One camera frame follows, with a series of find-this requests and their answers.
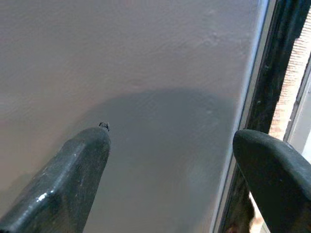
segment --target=gray wall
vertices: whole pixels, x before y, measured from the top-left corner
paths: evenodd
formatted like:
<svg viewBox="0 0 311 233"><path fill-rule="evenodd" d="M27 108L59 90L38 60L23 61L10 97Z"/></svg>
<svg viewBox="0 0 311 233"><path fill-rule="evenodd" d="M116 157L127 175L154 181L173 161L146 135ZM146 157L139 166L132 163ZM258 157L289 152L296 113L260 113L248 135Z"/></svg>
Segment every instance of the gray wall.
<svg viewBox="0 0 311 233"><path fill-rule="evenodd" d="M266 4L1 1L0 215L64 140L105 120L85 232L208 232Z"/></svg>

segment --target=wall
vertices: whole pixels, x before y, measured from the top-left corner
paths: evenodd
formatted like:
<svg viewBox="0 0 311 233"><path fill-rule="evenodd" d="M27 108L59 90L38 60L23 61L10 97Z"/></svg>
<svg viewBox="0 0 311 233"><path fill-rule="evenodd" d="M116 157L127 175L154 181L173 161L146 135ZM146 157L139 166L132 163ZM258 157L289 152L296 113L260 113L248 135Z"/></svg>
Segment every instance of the wall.
<svg viewBox="0 0 311 233"><path fill-rule="evenodd" d="M85 232L208 232L266 4L2 1L0 215L64 140L105 120Z"/></svg>

